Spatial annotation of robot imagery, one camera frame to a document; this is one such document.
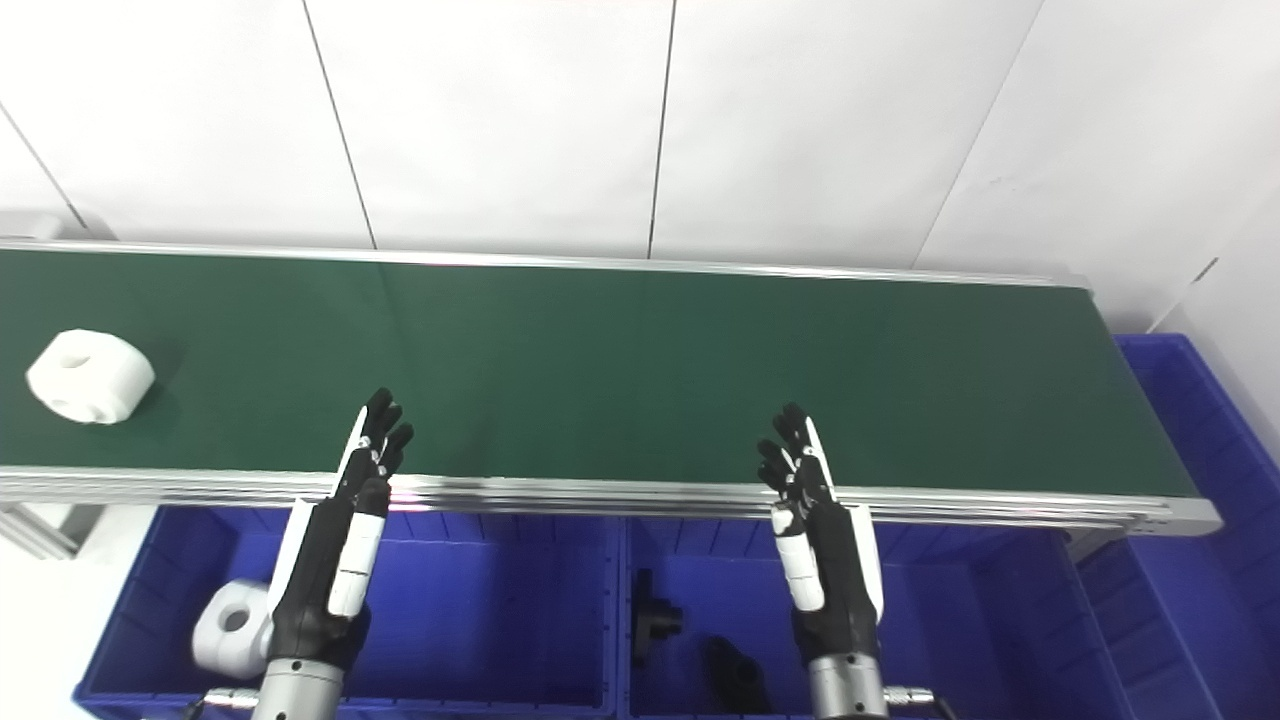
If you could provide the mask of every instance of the blue storage crate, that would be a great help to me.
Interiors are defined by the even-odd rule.
[[[270,578],[287,518],[163,507],[76,701],[102,719],[177,719],[207,688],[243,684],[197,669],[191,632],[227,580]],[[612,715],[620,523],[392,514],[339,717]]]
[[[1116,342],[1225,523],[1114,543],[1080,568],[1134,712],[1280,717],[1280,471],[1185,337]]]
[[[636,519],[627,530],[620,712],[723,715],[700,655],[708,637],[723,635],[760,664],[778,715],[809,715],[808,675],[768,524]],[[966,720],[1130,717],[1061,533],[895,524],[876,532],[886,683],[934,688]],[[632,669],[627,619],[639,569],[652,569],[654,594],[684,610],[684,632],[654,641],[645,666]]]

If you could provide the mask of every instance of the white wall panel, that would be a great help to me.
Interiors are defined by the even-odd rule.
[[[1160,324],[1187,333],[1280,457],[1280,184]]]
[[[1048,1],[919,268],[1084,274],[1144,331],[1280,181],[1280,4]]]
[[[0,99],[125,241],[369,246],[297,0],[0,0]]]
[[[4,97],[0,97],[0,104],[3,102]],[[83,228],[58,195],[58,188],[0,113],[0,213],[5,211],[54,215],[65,228],[63,237],[83,234]]]
[[[669,0],[311,0],[379,247],[644,256]]]
[[[1039,0],[680,0],[654,258],[906,266]]]

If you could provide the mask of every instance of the robot finger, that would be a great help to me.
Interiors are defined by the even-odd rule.
[[[404,460],[404,446],[411,439],[413,439],[413,425],[410,424],[401,425],[387,436],[381,457],[378,461],[379,466],[387,470],[387,475],[399,470],[401,462]]]

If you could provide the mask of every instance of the metal support leg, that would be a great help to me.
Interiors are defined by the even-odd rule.
[[[17,502],[0,505],[0,537],[41,560],[70,560],[79,542]]]

